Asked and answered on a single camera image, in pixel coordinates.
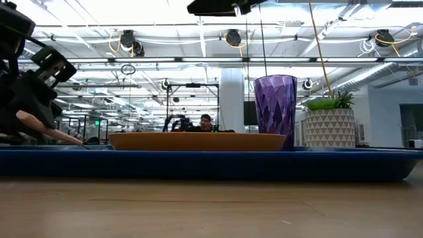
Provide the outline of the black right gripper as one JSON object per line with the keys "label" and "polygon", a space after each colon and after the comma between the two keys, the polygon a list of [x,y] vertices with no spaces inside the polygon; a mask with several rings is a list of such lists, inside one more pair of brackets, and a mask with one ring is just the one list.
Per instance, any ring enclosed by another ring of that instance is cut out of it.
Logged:
{"label": "black right gripper", "polygon": [[[237,0],[237,7],[242,15],[267,0]],[[190,14],[199,17],[235,17],[235,7],[232,0],[194,0],[187,6]]]}

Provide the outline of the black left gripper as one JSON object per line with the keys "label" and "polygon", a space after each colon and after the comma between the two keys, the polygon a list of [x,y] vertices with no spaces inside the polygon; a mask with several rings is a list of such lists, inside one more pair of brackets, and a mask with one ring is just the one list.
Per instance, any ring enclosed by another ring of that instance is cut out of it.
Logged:
{"label": "black left gripper", "polygon": [[38,119],[46,128],[56,129],[61,108],[53,103],[57,93],[39,80],[33,71],[21,74],[18,58],[32,35],[35,22],[17,10],[11,1],[1,2],[1,133],[40,135],[17,117],[18,111]]}

